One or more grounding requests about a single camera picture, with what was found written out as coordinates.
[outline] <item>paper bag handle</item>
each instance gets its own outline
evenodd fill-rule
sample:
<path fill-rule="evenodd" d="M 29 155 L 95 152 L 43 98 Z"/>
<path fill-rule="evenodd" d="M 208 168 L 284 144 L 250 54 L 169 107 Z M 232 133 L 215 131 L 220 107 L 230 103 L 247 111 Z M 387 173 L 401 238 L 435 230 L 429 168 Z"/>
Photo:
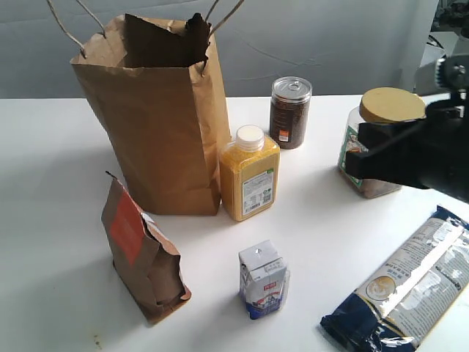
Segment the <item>paper bag handle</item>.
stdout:
<path fill-rule="evenodd" d="M 207 16 L 205 16 L 205 22 L 208 21 L 208 18 L 210 16 L 210 14 L 212 13 L 213 9 L 215 9 L 215 6 L 217 5 L 217 3 L 219 2 L 220 0 L 215 0 L 215 2 L 213 3 L 213 5 L 211 6 L 210 10 L 208 10 L 208 13 L 207 13 Z M 220 22 L 218 22 L 218 24 L 216 24 L 212 30 L 210 31 L 210 34 L 208 35 L 208 37 L 210 38 L 210 36 L 215 33 L 215 31 L 217 29 L 219 29 L 221 26 L 223 26 L 225 24 L 225 22 L 228 21 L 228 19 L 237 11 L 237 9 L 240 8 L 240 6 L 243 4 L 244 0 L 239 0 L 237 2 L 237 4 L 233 7 L 233 9 L 228 12 L 228 15 L 226 15 L 223 20 L 221 20 Z"/>
<path fill-rule="evenodd" d="M 55 6 L 52 4 L 52 0 L 46 0 L 47 1 L 47 4 L 49 5 L 49 8 L 51 9 L 51 12 L 52 12 L 52 15 L 53 17 L 56 19 L 56 22 L 58 23 L 58 25 L 60 26 L 60 29 L 71 39 L 73 40 L 79 47 L 80 47 L 80 52 L 81 52 L 81 55 L 83 55 L 84 58 L 86 58 L 86 52 L 85 52 L 85 47 L 83 46 L 83 44 L 78 40 L 76 39 L 74 36 L 71 35 L 71 33 L 68 32 L 68 30 L 65 29 L 63 23 L 60 21 L 59 19 L 59 16 L 57 15 L 57 11 L 56 11 L 56 8 Z M 81 2 L 81 0 L 76 0 L 76 2 L 78 2 L 80 4 L 81 7 L 84 8 L 84 10 L 88 13 L 88 15 L 90 15 L 93 20 L 96 21 L 97 24 L 100 25 L 101 29 L 103 30 L 103 33 L 101 33 L 103 35 L 104 38 L 106 38 L 106 31 L 104 30 L 104 26 L 103 24 L 100 22 L 100 20 L 97 19 L 97 17 L 95 16 L 95 14 L 93 12 L 91 12 L 89 10 L 88 7 L 86 7 L 86 5 Z"/>

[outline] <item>white table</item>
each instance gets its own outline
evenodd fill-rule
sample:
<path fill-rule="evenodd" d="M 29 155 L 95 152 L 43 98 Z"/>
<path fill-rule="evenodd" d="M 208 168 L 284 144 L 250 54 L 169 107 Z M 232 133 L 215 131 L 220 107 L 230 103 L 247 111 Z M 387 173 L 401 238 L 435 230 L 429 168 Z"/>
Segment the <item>white table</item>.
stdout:
<path fill-rule="evenodd" d="M 317 330 L 435 209 L 469 206 L 406 188 L 361 199 L 335 170 L 359 96 L 314 97 L 306 141 L 282 151 L 274 206 L 248 221 L 156 216 L 182 254 L 193 298 L 149 328 L 111 266 L 100 214 L 111 145 L 85 100 L 0 100 L 0 351 L 314 351 Z M 268 98 L 228 99 L 232 130 L 267 129 Z M 237 295 L 237 253 L 270 239 L 292 272 L 285 308 L 251 321 Z M 466 351 L 469 292 L 419 352 Z"/>

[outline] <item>gray wall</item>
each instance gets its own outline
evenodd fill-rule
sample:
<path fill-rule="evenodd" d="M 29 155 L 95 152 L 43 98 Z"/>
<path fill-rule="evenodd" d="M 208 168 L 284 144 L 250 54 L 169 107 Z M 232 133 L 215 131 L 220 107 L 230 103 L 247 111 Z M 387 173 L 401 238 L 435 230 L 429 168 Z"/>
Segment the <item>gray wall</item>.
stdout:
<path fill-rule="evenodd" d="M 221 0 L 216 22 L 237 0 Z M 438 0 L 245 0 L 217 33 L 226 93 L 269 95 L 280 76 L 310 80 L 314 93 L 411 89 Z M 124 12 L 187 19 L 213 0 L 84 0 L 106 23 Z M 73 0 L 54 0 L 86 41 L 95 22 Z M 70 67 L 77 47 L 45 0 L 0 0 L 0 98 L 80 97 Z"/>

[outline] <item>pull-tab lid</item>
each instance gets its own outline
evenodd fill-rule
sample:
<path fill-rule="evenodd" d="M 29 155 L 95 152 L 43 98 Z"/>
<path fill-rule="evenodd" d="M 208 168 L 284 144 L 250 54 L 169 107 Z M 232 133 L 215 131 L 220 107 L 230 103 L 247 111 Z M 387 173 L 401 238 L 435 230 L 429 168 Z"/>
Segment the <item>pull-tab lid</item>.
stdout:
<path fill-rule="evenodd" d="M 360 115 L 367 122 L 394 123 L 421 119 L 425 116 L 425 103 L 407 90 L 376 88 L 363 94 Z"/>
<path fill-rule="evenodd" d="M 246 152 L 256 152 L 264 147 L 264 132 L 254 125 L 240 127 L 236 132 L 236 145 Z"/>
<path fill-rule="evenodd" d="M 287 103 L 307 101 L 311 97 L 311 91 L 311 83 L 300 77 L 282 77 L 272 85 L 272 96 Z"/>

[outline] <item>small milk carton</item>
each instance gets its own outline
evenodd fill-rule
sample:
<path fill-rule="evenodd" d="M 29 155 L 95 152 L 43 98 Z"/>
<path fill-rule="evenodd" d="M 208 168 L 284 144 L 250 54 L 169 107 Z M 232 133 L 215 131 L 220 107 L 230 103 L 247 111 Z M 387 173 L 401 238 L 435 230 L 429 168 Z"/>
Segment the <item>small milk carton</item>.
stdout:
<path fill-rule="evenodd" d="M 270 241 L 240 252 L 240 296 L 249 317 L 275 312 L 287 299 L 289 271 Z"/>

